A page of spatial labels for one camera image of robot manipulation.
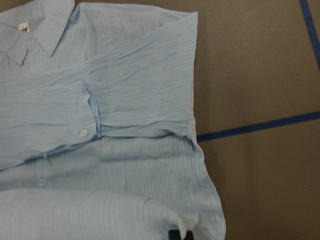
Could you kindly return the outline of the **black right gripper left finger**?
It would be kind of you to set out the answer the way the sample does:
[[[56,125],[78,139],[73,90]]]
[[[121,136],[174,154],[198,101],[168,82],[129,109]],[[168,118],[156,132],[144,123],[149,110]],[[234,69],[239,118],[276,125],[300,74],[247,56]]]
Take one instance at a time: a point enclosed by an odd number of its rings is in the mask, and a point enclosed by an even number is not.
[[[181,240],[181,234],[178,229],[171,229],[168,231],[169,240]]]

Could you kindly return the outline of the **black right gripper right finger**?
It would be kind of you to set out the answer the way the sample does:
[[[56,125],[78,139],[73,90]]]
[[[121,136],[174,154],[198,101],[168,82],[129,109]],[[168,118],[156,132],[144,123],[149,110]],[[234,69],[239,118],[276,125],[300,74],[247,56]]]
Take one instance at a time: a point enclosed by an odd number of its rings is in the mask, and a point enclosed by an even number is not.
[[[193,232],[191,230],[188,230],[183,240],[194,240]]]

